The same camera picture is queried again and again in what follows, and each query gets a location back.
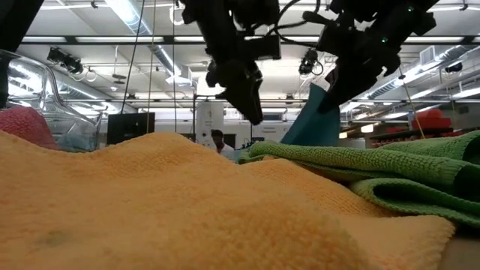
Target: person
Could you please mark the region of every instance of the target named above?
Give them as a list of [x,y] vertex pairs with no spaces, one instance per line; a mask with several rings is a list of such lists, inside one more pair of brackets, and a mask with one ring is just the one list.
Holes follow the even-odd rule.
[[235,149],[224,142],[224,133],[221,130],[211,130],[211,138],[215,146],[217,146],[218,154],[223,155],[231,161],[235,160]]

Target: white shirt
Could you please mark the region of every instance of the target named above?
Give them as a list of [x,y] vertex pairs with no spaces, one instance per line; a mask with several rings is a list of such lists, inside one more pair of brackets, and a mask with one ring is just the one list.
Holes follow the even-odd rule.
[[226,143],[223,144],[223,148],[220,150],[220,155],[223,155],[231,161],[235,161],[235,149]]

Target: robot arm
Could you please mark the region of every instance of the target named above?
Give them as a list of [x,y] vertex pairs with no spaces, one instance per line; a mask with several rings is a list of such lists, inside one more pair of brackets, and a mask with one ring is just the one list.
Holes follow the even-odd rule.
[[[206,53],[212,58],[207,83],[225,88],[219,98],[226,98],[238,111],[258,125],[263,120],[259,88],[262,73],[257,59],[280,59],[278,36],[245,40],[256,27],[271,25],[278,18],[278,0],[225,1],[182,0],[185,23],[196,22],[205,39]],[[239,31],[235,21],[244,29]]]
[[[306,11],[303,21],[278,25],[285,11],[300,0],[292,0],[280,11],[278,0],[181,0],[185,4],[185,23],[196,22],[205,39],[206,52],[212,57],[207,83],[226,88],[219,98],[226,98],[254,125],[262,119],[259,88],[262,74],[257,59],[280,59],[280,39],[290,41],[279,29],[305,23],[324,25],[314,49],[337,56],[336,67],[325,79],[330,83],[326,98],[319,105],[321,113],[328,112],[368,90],[386,68],[385,76],[400,66],[398,52],[401,44],[414,32],[423,35],[436,26],[428,13],[439,0],[332,0],[330,10],[336,20],[320,16],[316,2],[314,12]],[[243,28],[237,30],[234,20]],[[364,31],[354,22],[372,22]],[[261,25],[274,28],[259,39],[245,40]],[[312,47],[310,44],[297,43]],[[314,65],[302,61],[303,65]]]

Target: towel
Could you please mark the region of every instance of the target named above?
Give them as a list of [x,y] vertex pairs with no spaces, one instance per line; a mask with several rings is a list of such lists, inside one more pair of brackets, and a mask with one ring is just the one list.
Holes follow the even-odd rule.
[[376,149],[307,147],[259,142],[240,163],[287,158],[339,182],[372,203],[414,215],[439,215],[480,227],[480,131]]
[[0,111],[0,131],[48,149],[59,148],[45,118],[31,107],[14,106]]
[[86,154],[0,132],[0,269],[438,269],[455,228],[172,133]]
[[308,101],[297,119],[283,136],[281,143],[297,146],[337,146],[340,132],[340,109],[335,107],[326,113],[318,108],[326,96],[326,91],[318,85],[310,84]]

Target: metal frame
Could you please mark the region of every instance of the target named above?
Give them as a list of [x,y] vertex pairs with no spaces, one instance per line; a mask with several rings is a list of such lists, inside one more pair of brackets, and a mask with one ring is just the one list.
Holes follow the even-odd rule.
[[[304,38],[304,37],[313,37],[312,34],[289,34],[289,38]],[[108,40],[99,40],[99,41],[88,41],[88,42],[79,42],[77,38],[132,38],[132,35],[107,35],[107,36],[96,36],[96,35],[35,35],[35,36],[25,36],[26,39],[32,40],[25,40],[22,41],[22,44],[25,45],[152,45],[152,36],[151,35],[143,35],[142,38],[147,38],[146,41],[139,41],[135,42],[132,41],[108,41]],[[155,38],[163,38],[162,41],[156,41],[154,44],[156,45],[205,45],[205,41],[179,41],[176,38],[203,38],[199,34],[192,34],[192,35],[155,35]],[[41,40],[41,38],[64,38],[64,41],[45,41]],[[430,38],[432,41],[408,41],[406,40],[403,45],[473,45],[473,44],[480,44],[480,35],[455,35],[455,36],[447,36],[447,35],[436,35],[436,36],[423,36],[420,38]],[[441,40],[442,38],[461,38],[461,41],[436,41]],[[308,44],[315,45],[316,42],[306,42]],[[291,42],[284,42],[282,44],[293,44]]]
[[[194,102],[197,100],[198,97],[203,97],[202,95],[197,95],[196,98],[185,98],[185,99],[176,99],[177,103],[183,103],[183,102]],[[9,101],[28,101],[28,98],[9,98]],[[212,99],[209,100],[211,102],[227,102],[227,100],[222,100],[222,99]],[[308,99],[293,99],[293,100],[287,100],[287,99],[260,99],[261,103],[306,103]],[[69,100],[63,100],[63,102],[124,102],[123,99],[119,98],[107,98],[107,99],[69,99]],[[132,99],[129,100],[127,99],[125,103],[128,104],[134,104],[134,103],[146,103],[149,102],[148,98],[143,98],[143,99]],[[156,98],[151,98],[150,103],[159,103],[159,102],[165,102],[165,103],[170,103],[170,102],[175,102],[173,98],[162,98],[162,99],[156,99]],[[361,99],[353,99],[350,102],[359,102],[363,104],[382,104],[382,103],[393,103],[393,104],[409,104],[409,100],[361,100]],[[415,99],[412,100],[412,103],[414,104],[448,104],[451,102],[455,102],[458,104],[478,104],[480,103],[480,99],[457,99],[457,100],[452,100],[452,99],[446,99],[446,100],[420,100],[420,99]]]

